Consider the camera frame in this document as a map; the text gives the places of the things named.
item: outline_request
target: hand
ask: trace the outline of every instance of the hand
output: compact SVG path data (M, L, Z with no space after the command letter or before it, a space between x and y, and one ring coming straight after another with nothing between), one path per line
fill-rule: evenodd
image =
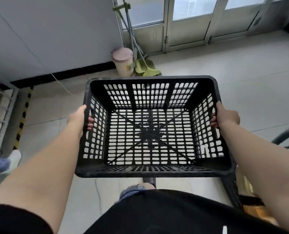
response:
M215 113L212 114L211 126L219 128L226 122L233 122L238 125L240 124L240 117L237 111L225 109L220 101L216 103L216 107L217 116Z
M68 119L67 119L68 125L71 124L71 125L75 126L76 129L79 130L80 137L83 135L85 109L86 109L86 105L79 107L78 110L76 112L70 114ZM94 122L94 119L91 118L91 114L89 114L87 130L92 130L92 128L94 126L93 122Z

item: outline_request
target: trash can lid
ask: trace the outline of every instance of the trash can lid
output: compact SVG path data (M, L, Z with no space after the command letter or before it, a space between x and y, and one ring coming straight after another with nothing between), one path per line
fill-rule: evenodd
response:
M133 57L133 51L129 48L119 48L112 52L112 60L115 62L126 62Z

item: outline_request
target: forearm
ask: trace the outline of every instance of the forearm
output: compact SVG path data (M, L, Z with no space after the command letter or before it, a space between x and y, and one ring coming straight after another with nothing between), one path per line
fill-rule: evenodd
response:
M289 151L232 122L221 134L244 175L282 226L289 227Z
M0 203L29 210L58 231L72 183L80 134L71 124L0 185Z

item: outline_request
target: tiled floor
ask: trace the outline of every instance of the tiled floor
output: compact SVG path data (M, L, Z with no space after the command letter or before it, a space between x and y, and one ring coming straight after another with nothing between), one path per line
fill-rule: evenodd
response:
M150 58L163 75L211 75L217 79L223 104L238 110L249 131L272 140L289 127L289 35L274 32L214 43ZM23 162L66 125L69 113L83 103L92 77L117 77L109 70L35 86L20 140ZM74 176L59 233L83 233L140 178ZM177 189L230 204L218 178L158 178L158 188Z

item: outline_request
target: person's left arm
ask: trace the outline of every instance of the person's left arm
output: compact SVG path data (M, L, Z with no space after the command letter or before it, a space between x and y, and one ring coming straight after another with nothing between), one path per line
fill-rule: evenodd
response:
M0 184L0 204L37 214L54 233L61 225L74 176L85 109L83 105L71 114L66 128L47 147ZM93 121L89 118L88 130Z

